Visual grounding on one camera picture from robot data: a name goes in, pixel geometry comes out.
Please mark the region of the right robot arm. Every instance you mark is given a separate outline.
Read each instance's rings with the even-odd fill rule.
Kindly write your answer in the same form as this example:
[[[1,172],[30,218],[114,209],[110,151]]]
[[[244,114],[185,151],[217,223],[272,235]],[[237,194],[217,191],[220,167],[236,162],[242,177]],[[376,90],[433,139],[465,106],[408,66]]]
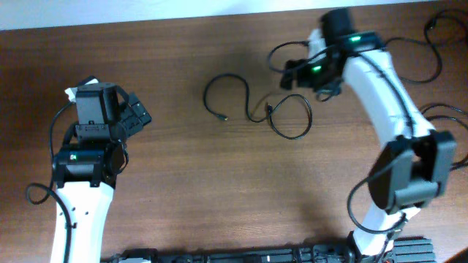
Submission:
[[[280,86],[311,88],[326,100],[342,84],[354,91],[379,138],[381,153],[362,180],[371,205],[341,245],[316,245],[315,262],[432,262],[425,239],[400,240],[407,222],[445,193],[456,151],[451,133],[423,117],[392,58],[372,31],[356,31],[347,9],[325,13],[305,42],[309,55],[290,60]]]

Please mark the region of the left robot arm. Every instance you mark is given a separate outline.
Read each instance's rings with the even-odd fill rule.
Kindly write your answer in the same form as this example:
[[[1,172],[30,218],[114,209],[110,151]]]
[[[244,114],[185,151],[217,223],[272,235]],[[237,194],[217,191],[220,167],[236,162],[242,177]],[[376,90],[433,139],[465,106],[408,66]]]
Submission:
[[[65,91],[73,123],[53,157],[58,197],[52,262],[98,262],[116,179],[129,162],[127,140],[151,122],[134,93],[89,80]]]

